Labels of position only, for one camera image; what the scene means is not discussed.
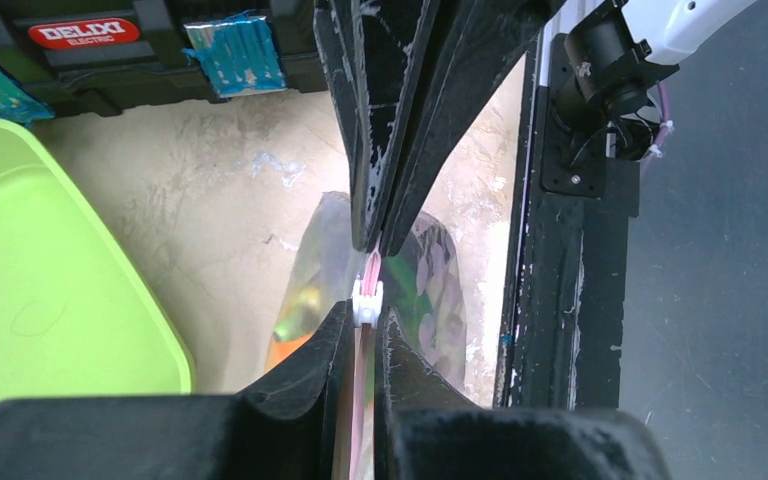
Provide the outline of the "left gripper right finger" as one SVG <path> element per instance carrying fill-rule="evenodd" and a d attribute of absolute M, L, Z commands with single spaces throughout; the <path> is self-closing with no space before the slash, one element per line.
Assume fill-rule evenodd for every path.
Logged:
<path fill-rule="evenodd" d="M 374 477 L 460 478 L 476 405 L 409 344 L 394 308 L 378 321 L 374 365 Z"/>

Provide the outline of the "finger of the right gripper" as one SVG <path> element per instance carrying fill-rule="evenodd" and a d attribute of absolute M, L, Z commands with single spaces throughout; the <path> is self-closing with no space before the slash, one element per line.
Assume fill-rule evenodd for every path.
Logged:
<path fill-rule="evenodd" d="M 440 2 L 387 202 L 382 254 L 401 250 L 454 147 L 562 5 Z"/>
<path fill-rule="evenodd" d="M 352 243 L 381 247 L 436 1 L 317 1 L 314 34 L 349 163 Z"/>

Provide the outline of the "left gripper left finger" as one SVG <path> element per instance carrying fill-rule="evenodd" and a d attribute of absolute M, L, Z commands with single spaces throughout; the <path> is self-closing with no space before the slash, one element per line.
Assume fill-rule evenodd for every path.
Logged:
<path fill-rule="evenodd" d="M 235 398 L 236 479 L 347 479 L 355 327 L 334 304 L 312 337 Z"/>

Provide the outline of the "clear zip top bag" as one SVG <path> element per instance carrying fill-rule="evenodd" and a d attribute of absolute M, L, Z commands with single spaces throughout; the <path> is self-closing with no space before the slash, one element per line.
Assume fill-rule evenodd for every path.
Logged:
<path fill-rule="evenodd" d="M 347 479 L 373 473 L 374 360 L 378 321 L 399 312 L 409 344 L 464 396 L 468 323 L 453 239 L 422 214 L 402 250 L 353 250 L 347 195 L 320 198 L 291 272 L 268 347 L 266 372 L 309 340 L 335 303 L 352 303 L 355 327 L 351 459 Z"/>

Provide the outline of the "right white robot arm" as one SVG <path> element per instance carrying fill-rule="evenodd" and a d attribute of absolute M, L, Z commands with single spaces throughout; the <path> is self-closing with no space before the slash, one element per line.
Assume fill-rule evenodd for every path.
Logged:
<path fill-rule="evenodd" d="M 560 1 L 318 1 L 314 35 L 350 172 L 355 250 L 398 253 L 454 147 Z M 580 130 L 640 109 L 648 90 L 744 1 L 602 1 L 571 29 Z"/>

